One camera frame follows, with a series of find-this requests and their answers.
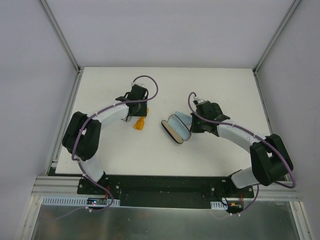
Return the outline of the orange safety glasses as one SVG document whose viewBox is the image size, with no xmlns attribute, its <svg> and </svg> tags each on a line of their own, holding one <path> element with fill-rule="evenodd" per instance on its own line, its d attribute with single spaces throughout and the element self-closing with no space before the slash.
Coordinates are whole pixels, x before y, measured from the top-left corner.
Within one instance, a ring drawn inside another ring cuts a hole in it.
<svg viewBox="0 0 320 240">
<path fill-rule="evenodd" d="M 142 131 L 144 126 L 145 126 L 145 119 L 148 116 L 149 113 L 149 108 L 146 109 L 146 115 L 145 116 L 141 116 L 136 123 L 133 125 L 133 129 L 135 130 L 139 130 Z"/>
</svg>

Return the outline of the light blue cloth back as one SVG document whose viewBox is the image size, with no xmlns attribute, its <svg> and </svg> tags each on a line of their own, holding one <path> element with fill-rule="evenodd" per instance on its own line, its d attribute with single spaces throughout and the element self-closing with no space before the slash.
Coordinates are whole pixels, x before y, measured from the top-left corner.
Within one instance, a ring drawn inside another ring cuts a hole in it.
<svg viewBox="0 0 320 240">
<path fill-rule="evenodd" d="M 168 124 L 183 141 L 187 141 L 191 137 L 189 128 L 175 114 L 168 118 Z"/>
</svg>

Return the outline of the black glasses case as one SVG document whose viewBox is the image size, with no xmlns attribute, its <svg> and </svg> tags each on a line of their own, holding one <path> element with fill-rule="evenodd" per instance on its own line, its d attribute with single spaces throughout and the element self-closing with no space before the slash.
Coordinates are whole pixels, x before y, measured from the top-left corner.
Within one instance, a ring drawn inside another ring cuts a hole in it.
<svg viewBox="0 0 320 240">
<path fill-rule="evenodd" d="M 190 130 L 192 117 L 182 112 L 176 111 L 171 114 L 167 120 L 162 120 L 160 124 L 177 144 L 183 144 L 192 136 Z"/>
</svg>

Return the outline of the metal frame clear glasses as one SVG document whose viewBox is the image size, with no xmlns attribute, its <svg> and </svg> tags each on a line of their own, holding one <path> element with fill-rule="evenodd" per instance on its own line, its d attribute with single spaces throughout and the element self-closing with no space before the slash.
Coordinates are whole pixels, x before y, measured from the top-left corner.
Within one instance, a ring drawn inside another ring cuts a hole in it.
<svg viewBox="0 0 320 240">
<path fill-rule="evenodd" d="M 127 117 L 125 117 L 125 118 L 123 118 L 122 119 L 122 121 L 124 121 L 124 122 L 130 122 L 131 121 L 131 119 L 132 119 L 132 117 L 131 116 L 127 116 Z"/>
</svg>

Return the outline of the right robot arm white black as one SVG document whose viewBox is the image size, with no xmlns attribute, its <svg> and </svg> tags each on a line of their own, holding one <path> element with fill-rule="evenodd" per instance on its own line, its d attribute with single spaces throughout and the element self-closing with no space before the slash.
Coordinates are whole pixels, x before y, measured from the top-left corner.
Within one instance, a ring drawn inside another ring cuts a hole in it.
<svg viewBox="0 0 320 240">
<path fill-rule="evenodd" d="M 208 132 L 231 141 L 250 155 L 251 166 L 229 176 L 231 181 L 225 184 L 228 196 L 234 198 L 242 193 L 244 187 L 269 186 L 287 174 L 292 175 L 294 166 L 279 135 L 253 133 L 223 114 L 217 103 L 208 100 L 194 100 L 193 103 L 196 110 L 191 113 L 192 133 Z"/>
</svg>

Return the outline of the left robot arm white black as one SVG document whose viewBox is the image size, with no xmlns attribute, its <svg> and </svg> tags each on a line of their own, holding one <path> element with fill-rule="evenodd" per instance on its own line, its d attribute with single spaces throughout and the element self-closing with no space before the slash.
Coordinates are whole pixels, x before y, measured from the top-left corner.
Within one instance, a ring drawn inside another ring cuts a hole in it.
<svg viewBox="0 0 320 240">
<path fill-rule="evenodd" d="M 101 178 L 104 171 L 99 163 L 98 148 L 103 129 L 111 124 L 131 117 L 147 115 L 149 91 L 141 84 L 133 84 L 131 91 L 119 96 L 107 107 L 94 113 L 75 112 L 62 138 L 62 146 L 77 162 L 82 174 L 89 178 L 88 188 L 99 195 L 105 191 L 106 183 Z"/>
</svg>

